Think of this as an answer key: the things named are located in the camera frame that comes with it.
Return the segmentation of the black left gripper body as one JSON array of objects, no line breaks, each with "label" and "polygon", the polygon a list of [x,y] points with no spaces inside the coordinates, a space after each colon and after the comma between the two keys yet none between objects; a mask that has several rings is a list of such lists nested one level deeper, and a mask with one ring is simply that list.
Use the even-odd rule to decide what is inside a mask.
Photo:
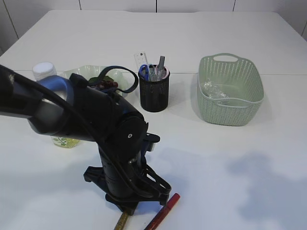
[{"label": "black left gripper body", "polygon": [[130,182],[138,189],[151,194],[144,197],[137,194],[123,181],[113,165],[102,158],[102,167],[89,166],[83,174],[84,180],[96,184],[106,193],[106,200],[119,208],[135,208],[139,202],[156,201],[165,205],[171,185],[157,175],[147,164],[145,154],[139,153],[137,161],[128,165],[131,173],[128,174]]}]

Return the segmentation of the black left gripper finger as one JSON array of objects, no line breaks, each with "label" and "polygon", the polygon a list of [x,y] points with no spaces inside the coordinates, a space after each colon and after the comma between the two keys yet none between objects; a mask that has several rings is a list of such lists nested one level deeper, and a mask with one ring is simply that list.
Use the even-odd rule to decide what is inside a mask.
[{"label": "black left gripper finger", "polygon": [[137,208],[138,203],[124,203],[122,205],[122,212],[127,213],[129,216],[133,216],[136,208]]}]

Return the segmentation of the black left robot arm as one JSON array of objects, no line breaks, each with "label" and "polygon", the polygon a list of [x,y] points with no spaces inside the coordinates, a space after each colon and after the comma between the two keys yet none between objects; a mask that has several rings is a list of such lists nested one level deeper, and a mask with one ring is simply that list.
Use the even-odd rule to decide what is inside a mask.
[{"label": "black left robot arm", "polygon": [[102,166],[88,167],[84,179],[103,190],[108,202],[132,215],[139,202],[165,206],[171,186],[145,158],[160,137],[148,132],[143,115],[123,93],[120,88],[98,91],[78,74],[33,81],[0,68],[1,115],[25,118],[41,135],[97,143]]}]

